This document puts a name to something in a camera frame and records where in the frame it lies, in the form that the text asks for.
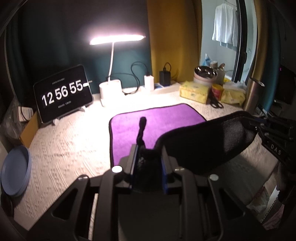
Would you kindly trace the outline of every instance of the white lamp base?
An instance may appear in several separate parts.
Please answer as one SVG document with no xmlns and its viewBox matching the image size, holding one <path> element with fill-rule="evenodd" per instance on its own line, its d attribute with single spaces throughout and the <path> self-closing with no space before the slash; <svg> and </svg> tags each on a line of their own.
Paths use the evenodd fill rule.
<svg viewBox="0 0 296 241">
<path fill-rule="evenodd" d="M 120 104 L 124 96 L 120 80 L 111 80 L 99 85 L 101 94 L 101 103 L 104 107 Z"/>
</svg>

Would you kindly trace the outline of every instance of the metal bowl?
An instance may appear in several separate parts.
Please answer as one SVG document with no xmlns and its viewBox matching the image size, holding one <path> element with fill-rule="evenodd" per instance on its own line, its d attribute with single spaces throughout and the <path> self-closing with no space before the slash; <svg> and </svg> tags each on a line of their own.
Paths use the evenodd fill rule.
<svg viewBox="0 0 296 241">
<path fill-rule="evenodd" d="M 194 77 L 201 81 L 214 82 L 217 76 L 217 72 L 208 66 L 198 66 L 194 70 Z"/>
</svg>

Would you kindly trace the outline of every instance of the metal cup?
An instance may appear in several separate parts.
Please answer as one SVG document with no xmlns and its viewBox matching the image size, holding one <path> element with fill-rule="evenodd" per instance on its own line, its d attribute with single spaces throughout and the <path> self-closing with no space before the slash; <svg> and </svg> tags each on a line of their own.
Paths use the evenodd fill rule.
<svg viewBox="0 0 296 241">
<path fill-rule="evenodd" d="M 265 85 L 256 79 L 249 78 L 246 92 L 246 100 L 242 106 L 244 111 L 253 114 Z"/>
</svg>

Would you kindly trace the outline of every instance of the purple mat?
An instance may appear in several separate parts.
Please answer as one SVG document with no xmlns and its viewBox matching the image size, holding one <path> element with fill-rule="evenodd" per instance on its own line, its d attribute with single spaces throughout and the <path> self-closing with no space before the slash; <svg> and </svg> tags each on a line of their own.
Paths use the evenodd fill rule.
<svg viewBox="0 0 296 241">
<path fill-rule="evenodd" d="M 109 122 L 111 166 L 118 165 L 121 158 L 129 155 L 132 144 L 136 144 L 141 117 L 147 119 L 143 140 L 148 149 L 153 149 L 157 139 L 168 131 L 205 121 L 187 104 L 116 115 Z"/>
</svg>

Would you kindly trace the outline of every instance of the lamp neck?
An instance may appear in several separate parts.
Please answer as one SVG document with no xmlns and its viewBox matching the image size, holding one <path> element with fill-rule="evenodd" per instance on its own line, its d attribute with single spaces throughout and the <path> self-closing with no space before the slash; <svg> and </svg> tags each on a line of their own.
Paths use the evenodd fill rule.
<svg viewBox="0 0 296 241">
<path fill-rule="evenodd" d="M 109 69 L 109 74 L 108 74 L 108 82 L 110 82 L 110 75 L 112 72 L 112 66 L 113 66 L 113 56 L 114 56 L 114 42 L 112 43 L 112 51 L 111 51 L 111 61 L 110 61 L 110 69 Z"/>
</svg>

